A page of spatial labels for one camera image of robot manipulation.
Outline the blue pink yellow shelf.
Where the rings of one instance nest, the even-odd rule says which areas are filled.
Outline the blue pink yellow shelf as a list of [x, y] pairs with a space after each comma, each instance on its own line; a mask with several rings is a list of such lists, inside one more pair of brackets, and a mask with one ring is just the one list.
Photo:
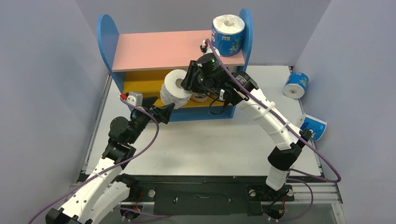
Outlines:
[[[248, 8], [241, 9], [239, 17], [246, 25], [241, 51], [221, 60], [229, 68], [246, 71], [253, 45], [253, 19]], [[120, 34], [110, 15], [102, 14], [97, 21], [99, 51], [120, 93], [136, 91], [144, 97], [157, 96], [156, 106], [164, 106], [159, 97], [165, 76], [173, 69], [187, 70], [190, 60], [202, 55], [199, 45], [211, 36], [211, 30]], [[233, 118], [234, 106], [227, 106], [220, 115], [211, 115], [210, 103], [209, 99], [189, 100], [173, 111], [170, 121]]]

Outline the white floral paper roll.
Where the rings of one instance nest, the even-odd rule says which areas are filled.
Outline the white floral paper roll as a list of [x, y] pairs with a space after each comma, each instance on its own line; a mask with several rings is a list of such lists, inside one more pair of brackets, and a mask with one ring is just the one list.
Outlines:
[[176, 69], [165, 76], [160, 90], [160, 99], [165, 105], [174, 103], [174, 109], [179, 109], [188, 103], [192, 96], [192, 91], [187, 91], [181, 86], [186, 74], [186, 71]]

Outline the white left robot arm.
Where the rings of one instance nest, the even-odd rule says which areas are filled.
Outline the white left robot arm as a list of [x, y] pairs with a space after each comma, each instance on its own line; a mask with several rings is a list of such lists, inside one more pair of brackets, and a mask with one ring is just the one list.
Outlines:
[[47, 224], [97, 224], [121, 201], [139, 196], [138, 180], [123, 173], [138, 156], [132, 144], [149, 122], [167, 124], [175, 103], [158, 107], [154, 105], [157, 97], [136, 99], [124, 94], [120, 100], [131, 108], [130, 117], [111, 121], [108, 144], [96, 167], [60, 208], [48, 211]]

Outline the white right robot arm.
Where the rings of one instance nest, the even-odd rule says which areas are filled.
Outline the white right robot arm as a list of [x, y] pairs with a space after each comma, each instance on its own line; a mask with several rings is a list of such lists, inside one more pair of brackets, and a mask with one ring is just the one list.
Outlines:
[[187, 91], [212, 93], [216, 96], [214, 101], [222, 101], [223, 107], [236, 106], [270, 136], [275, 148], [268, 156], [270, 169], [263, 192], [269, 199], [280, 196], [290, 169], [311, 133], [291, 124], [248, 73], [242, 70], [230, 72], [214, 53], [191, 60], [181, 86]]

